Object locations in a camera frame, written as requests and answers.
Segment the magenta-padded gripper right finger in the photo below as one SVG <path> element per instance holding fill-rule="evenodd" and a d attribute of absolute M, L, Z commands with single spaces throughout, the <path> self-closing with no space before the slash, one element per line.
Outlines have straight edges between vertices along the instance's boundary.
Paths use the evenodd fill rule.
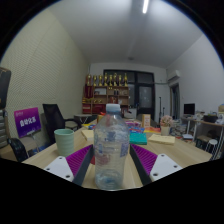
<path fill-rule="evenodd" d="M 143 185 L 150 184 L 182 169 L 166 154 L 156 155 L 135 144 L 130 145 L 130 155 Z"/>

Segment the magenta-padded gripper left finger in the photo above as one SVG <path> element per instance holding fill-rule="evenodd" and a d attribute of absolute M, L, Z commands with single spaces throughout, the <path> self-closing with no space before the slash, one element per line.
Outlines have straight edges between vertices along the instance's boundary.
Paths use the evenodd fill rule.
<path fill-rule="evenodd" d="M 93 156 L 93 145 L 89 145 L 67 157 L 58 156 L 44 170 L 81 186 Z"/>

